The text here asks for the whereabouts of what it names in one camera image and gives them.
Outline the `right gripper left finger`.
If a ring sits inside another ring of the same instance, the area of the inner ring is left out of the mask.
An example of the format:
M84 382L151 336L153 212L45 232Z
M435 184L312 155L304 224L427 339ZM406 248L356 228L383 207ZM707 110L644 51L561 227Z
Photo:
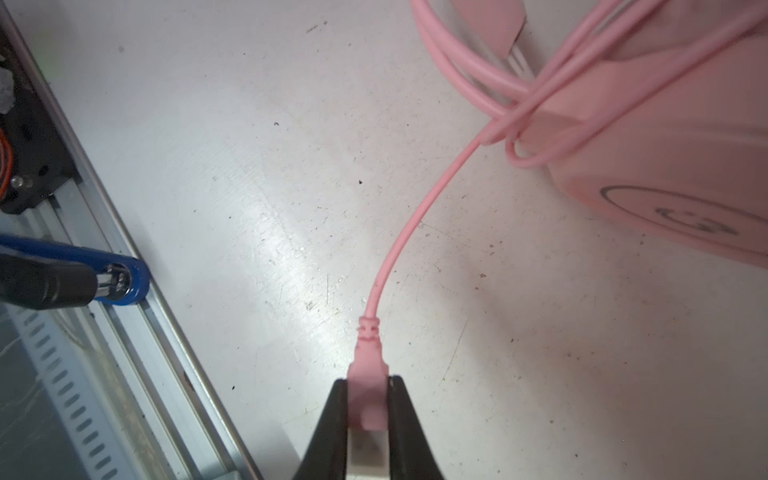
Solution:
M336 380L293 480L345 480L348 440L348 386Z

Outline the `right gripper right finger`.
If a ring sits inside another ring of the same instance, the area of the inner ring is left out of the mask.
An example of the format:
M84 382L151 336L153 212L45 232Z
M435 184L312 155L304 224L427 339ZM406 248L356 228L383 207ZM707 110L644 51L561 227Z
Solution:
M404 380L390 376L389 470L393 480L443 480Z

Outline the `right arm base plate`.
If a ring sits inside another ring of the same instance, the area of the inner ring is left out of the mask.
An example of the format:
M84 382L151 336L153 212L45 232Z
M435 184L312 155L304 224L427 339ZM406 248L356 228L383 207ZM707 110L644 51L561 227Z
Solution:
M1 36L1 210L19 215L47 199L77 170L27 69Z

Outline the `pink cat-ear headphones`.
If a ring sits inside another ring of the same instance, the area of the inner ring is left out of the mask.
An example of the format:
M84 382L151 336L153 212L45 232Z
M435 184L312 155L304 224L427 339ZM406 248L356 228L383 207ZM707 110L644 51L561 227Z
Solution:
M518 168L628 225L767 264L767 5L602 1L532 79L412 5L435 64Z

